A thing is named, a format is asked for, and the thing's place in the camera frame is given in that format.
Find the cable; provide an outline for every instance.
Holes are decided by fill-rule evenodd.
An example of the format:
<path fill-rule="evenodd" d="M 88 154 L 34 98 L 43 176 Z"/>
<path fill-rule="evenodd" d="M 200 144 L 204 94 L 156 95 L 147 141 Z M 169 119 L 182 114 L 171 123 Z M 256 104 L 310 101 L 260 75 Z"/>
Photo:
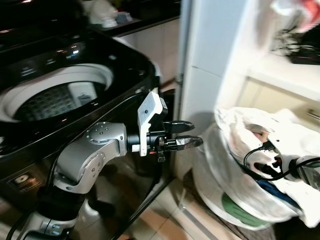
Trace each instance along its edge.
<path fill-rule="evenodd" d="M 293 170 L 296 170 L 306 164 L 309 164 L 309 163 L 312 163 L 312 162 L 315 162 L 315 161 L 320 161 L 320 157 L 315 157 L 315 158 L 312 158 L 312 159 L 309 159 L 309 160 L 306 160 L 304 162 L 301 162 L 295 166 L 293 166 L 292 168 L 290 168 L 288 171 L 286 171 L 285 173 L 282 173 L 274 178 L 266 178 L 266 177 L 261 177 L 259 180 L 266 180 L 266 181 L 276 181 L 276 180 L 279 180 L 279 179 L 282 179 L 284 178 L 285 176 L 287 176 L 288 174 L 290 174 Z"/>
<path fill-rule="evenodd" d="M 296 170 L 306 164 L 309 164 L 309 163 L 312 163 L 312 162 L 315 162 L 315 161 L 320 161 L 320 157 L 315 157 L 315 158 L 312 158 L 312 159 L 309 159 L 309 160 L 306 160 L 304 162 L 301 162 L 295 166 L 293 166 L 292 168 L 290 168 L 288 171 L 276 176 L 276 177 L 273 177 L 273 178 L 266 178 L 266 177 L 263 177 L 259 174 L 257 174 L 256 172 L 252 171 L 250 168 L 247 167 L 247 159 L 248 157 L 253 154 L 254 152 L 257 152 L 257 151 L 262 151 L 262 150 L 265 150 L 265 151 L 270 151 L 272 149 L 275 149 L 275 147 L 273 146 L 273 144 L 270 142 L 270 141 L 266 141 L 262 144 L 262 146 L 256 148 L 256 149 L 253 149 L 251 150 L 250 152 L 248 152 L 244 159 L 243 159 L 243 168 L 245 168 L 245 172 L 248 173 L 251 177 L 253 177 L 254 179 L 256 180 L 265 180 L 265 181 L 276 181 L 276 180 L 279 180 L 279 179 L 282 179 L 284 178 L 285 176 L 287 176 L 288 174 L 290 174 L 293 170 Z"/>
<path fill-rule="evenodd" d="M 22 216 L 14 223 L 11 227 L 10 231 L 8 232 L 5 240 L 11 240 L 12 236 L 14 235 L 17 228 L 29 217 L 29 215 L 37 208 L 37 205 L 31 207 L 28 211 L 26 211 Z"/>
<path fill-rule="evenodd" d="M 52 178 L 54 177 L 55 168 L 56 168 L 60 153 L 57 155 L 57 157 L 55 158 L 55 160 L 53 161 L 53 163 L 50 166 L 49 174 L 48 174 L 48 177 L 47 177 L 46 182 L 45 182 L 45 190 L 44 191 L 46 193 L 48 193 L 48 191 L 50 189 L 50 185 L 51 185 L 51 182 L 52 182 Z"/>
<path fill-rule="evenodd" d="M 248 152 L 248 153 L 245 155 L 245 157 L 244 157 L 244 159 L 243 159 L 243 165 L 244 165 L 245 167 L 247 167 L 247 159 L 248 159 L 248 157 L 249 157 L 251 154 L 253 154 L 254 152 L 262 151 L 262 150 L 270 151 L 270 150 L 272 150 L 272 149 L 275 149 L 275 146 L 274 146 L 270 141 L 266 141 L 266 142 L 262 143 L 262 145 L 261 145 L 260 147 L 251 150 L 250 152 Z"/>
<path fill-rule="evenodd" d="M 251 150 L 250 152 L 248 152 L 248 153 L 245 155 L 244 159 L 243 159 L 243 165 L 244 165 L 245 167 L 247 167 L 247 159 L 248 159 L 248 157 L 249 157 L 251 154 L 253 154 L 253 153 L 257 152 L 257 151 L 261 151 L 261 150 L 263 150 L 263 148 L 259 147 L 259 148 L 253 149 L 253 150 Z"/>

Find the black appliance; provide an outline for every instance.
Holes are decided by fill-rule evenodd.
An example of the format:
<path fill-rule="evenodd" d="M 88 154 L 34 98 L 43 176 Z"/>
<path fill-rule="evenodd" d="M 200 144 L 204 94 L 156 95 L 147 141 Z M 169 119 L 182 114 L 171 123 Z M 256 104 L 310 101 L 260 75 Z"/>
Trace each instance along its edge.
<path fill-rule="evenodd" d="M 148 58 L 91 29 L 78 1 L 1 0 L 0 196 L 29 209 L 66 143 L 98 119 L 136 124 L 136 109 L 158 86 Z"/>
<path fill-rule="evenodd" d="M 287 57 L 292 63 L 320 65 L 320 25 L 304 34 L 287 34 L 287 36 L 284 48 L 289 50 Z"/>
<path fill-rule="evenodd" d="M 163 16 L 180 15 L 181 0 L 111 0 L 121 11 L 129 12 L 139 20 L 151 20 Z"/>

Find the countertop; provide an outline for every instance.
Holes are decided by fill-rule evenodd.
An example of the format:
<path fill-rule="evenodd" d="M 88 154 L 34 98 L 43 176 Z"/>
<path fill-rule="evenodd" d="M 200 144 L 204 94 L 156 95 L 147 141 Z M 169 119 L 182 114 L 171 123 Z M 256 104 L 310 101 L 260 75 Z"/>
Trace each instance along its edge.
<path fill-rule="evenodd" d="M 133 21 L 110 28 L 95 25 L 95 28 L 110 37 L 122 37 L 178 19 L 180 6 L 180 3 L 163 5 L 156 1 L 149 1 L 148 4 L 141 4 L 140 8 L 135 9 L 135 12 L 131 12 Z"/>

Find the black washing machine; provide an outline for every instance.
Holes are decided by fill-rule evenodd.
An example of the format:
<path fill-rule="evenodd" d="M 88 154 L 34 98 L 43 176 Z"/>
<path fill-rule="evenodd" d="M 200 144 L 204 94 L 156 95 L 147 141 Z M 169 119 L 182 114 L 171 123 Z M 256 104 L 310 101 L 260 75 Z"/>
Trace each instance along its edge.
<path fill-rule="evenodd" d="M 91 29 L 78 1 L 0 1 L 0 197 L 29 209 L 66 143 L 99 119 L 136 126 L 158 86 L 149 59 Z M 149 158 L 129 154 L 104 169 L 123 186 L 117 192 L 131 192 L 117 219 L 129 218 L 155 183 Z"/>

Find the white cloth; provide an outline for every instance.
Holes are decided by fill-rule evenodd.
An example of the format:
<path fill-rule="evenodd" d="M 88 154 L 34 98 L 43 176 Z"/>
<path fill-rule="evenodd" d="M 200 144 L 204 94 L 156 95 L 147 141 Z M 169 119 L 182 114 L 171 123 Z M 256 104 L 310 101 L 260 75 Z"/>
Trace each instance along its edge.
<path fill-rule="evenodd" d="M 194 185 L 199 193 L 200 197 L 204 203 L 213 211 L 216 215 L 229 223 L 249 229 L 252 231 L 257 231 L 260 229 L 265 229 L 270 226 L 269 222 L 265 223 L 248 223 L 244 222 L 242 217 L 237 217 L 228 213 L 223 204 L 223 194 L 225 192 L 221 189 L 218 182 L 216 181 L 213 173 L 210 170 L 209 164 L 204 153 L 203 146 L 200 146 L 188 155 L 186 158 L 192 158 L 192 172 Z M 245 216 L 247 219 L 254 221 L 253 217 Z"/>
<path fill-rule="evenodd" d="M 229 110 L 217 109 L 215 119 L 216 124 L 214 123 L 202 135 L 206 161 L 203 167 L 207 169 L 206 171 L 202 169 L 203 174 L 200 174 L 200 167 L 194 171 L 197 186 L 202 191 L 200 196 L 204 196 L 203 200 L 206 204 L 209 206 L 208 201 L 216 200 L 210 197 L 208 193 L 210 188 L 203 187 L 209 181 L 204 177 L 205 174 L 210 175 L 214 179 L 212 182 L 218 184 L 218 187 L 238 206 L 260 220 L 275 223 L 286 221 L 293 216 L 300 216 L 306 226 L 316 226 L 320 222 L 319 191 L 302 181 L 281 179 L 274 183 L 281 192 L 288 194 L 298 203 L 301 211 L 260 188 L 254 179 L 243 173 L 234 158 L 242 164 L 244 156 L 261 144 L 253 134 L 259 131 L 272 135 L 280 133 L 280 136 L 285 136 L 284 142 L 287 143 L 285 147 L 289 150 L 285 152 L 287 157 L 290 157 L 291 152 L 295 155 L 297 151 L 300 156 L 310 153 L 318 156 L 320 155 L 320 134 L 292 123 L 292 120 L 296 121 L 296 119 L 288 110 L 281 111 L 280 114 L 271 114 L 255 108 L 233 107 Z M 270 164 L 274 162 L 275 155 L 277 154 L 260 151 L 248 160 L 252 165 L 253 162 Z M 270 177 L 261 172 L 258 173 L 264 177 Z M 215 209 L 219 204 L 216 203 L 211 207 Z"/>
<path fill-rule="evenodd" d="M 205 158 L 221 189 L 243 210 L 266 222 L 276 223 L 297 216 L 297 212 L 263 190 L 230 155 L 227 142 L 217 125 L 202 135 Z"/>
<path fill-rule="evenodd" d="M 279 179 L 273 184 L 282 193 L 287 194 L 300 206 L 303 216 L 300 219 L 309 228 L 314 228 L 320 223 L 320 192 L 303 181 L 289 181 Z"/>

